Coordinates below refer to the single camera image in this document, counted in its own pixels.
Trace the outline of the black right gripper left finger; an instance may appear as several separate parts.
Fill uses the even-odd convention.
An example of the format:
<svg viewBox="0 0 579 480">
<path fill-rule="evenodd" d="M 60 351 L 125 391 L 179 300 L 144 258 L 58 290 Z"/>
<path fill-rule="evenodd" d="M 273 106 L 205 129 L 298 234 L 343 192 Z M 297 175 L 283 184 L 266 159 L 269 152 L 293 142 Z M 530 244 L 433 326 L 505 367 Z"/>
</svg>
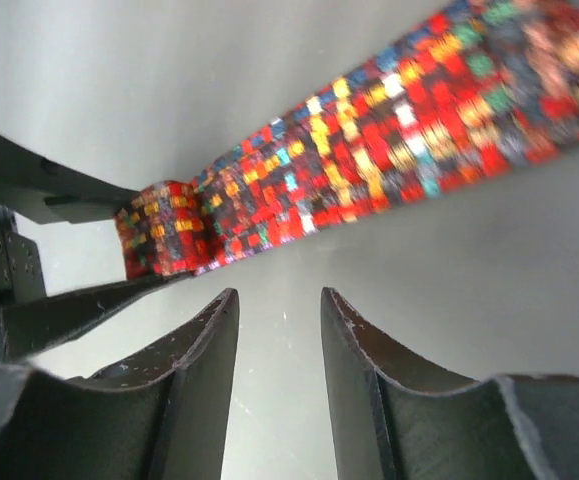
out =
<svg viewBox="0 0 579 480">
<path fill-rule="evenodd" d="M 0 365 L 0 479 L 217 479 L 239 296 L 88 378 Z"/>
</svg>

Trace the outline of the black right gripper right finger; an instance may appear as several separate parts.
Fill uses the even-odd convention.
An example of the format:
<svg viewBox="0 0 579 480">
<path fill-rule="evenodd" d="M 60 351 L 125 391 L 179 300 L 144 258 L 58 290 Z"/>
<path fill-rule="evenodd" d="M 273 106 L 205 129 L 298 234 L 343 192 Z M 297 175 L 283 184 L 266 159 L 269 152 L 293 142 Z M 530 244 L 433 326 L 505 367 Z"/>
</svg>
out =
<svg viewBox="0 0 579 480">
<path fill-rule="evenodd" d="M 328 287 L 321 339 L 340 478 L 579 479 L 579 376 L 471 379 Z"/>
</svg>

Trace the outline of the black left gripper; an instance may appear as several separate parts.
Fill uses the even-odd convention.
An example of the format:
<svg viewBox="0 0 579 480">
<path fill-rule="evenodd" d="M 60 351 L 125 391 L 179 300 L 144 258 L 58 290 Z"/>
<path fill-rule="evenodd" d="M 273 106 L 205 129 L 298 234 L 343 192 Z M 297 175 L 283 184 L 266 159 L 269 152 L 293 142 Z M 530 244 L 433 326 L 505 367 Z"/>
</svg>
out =
<svg viewBox="0 0 579 480">
<path fill-rule="evenodd" d="M 89 223 L 112 219 L 136 195 L 0 135 L 0 305 L 18 303 L 0 306 L 0 364 L 76 340 L 140 298 L 189 278 L 146 276 L 45 297 L 37 245 L 18 233 L 11 210 L 38 224 Z"/>
</svg>

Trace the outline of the red multicolour checked tie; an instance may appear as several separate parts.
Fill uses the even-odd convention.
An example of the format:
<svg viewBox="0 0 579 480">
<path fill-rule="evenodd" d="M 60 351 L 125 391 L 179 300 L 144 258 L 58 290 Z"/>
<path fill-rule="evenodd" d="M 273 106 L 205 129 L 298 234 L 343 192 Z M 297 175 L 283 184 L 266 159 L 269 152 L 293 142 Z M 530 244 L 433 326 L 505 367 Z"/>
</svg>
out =
<svg viewBox="0 0 579 480">
<path fill-rule="evenodd" d="M 579 146 L 579 1 L 454 1 L 115 216 L 125 272 L 198 275 Z"/>
</svg>

